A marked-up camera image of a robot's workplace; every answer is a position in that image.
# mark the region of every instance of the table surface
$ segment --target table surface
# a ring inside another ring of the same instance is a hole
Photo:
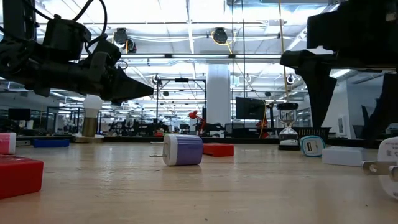
[[[167,167],[161,144],[19,147],[45,162],[41,192],[0,200],[1,223],[394,223],[398,202],[359,167],[273,145]]]

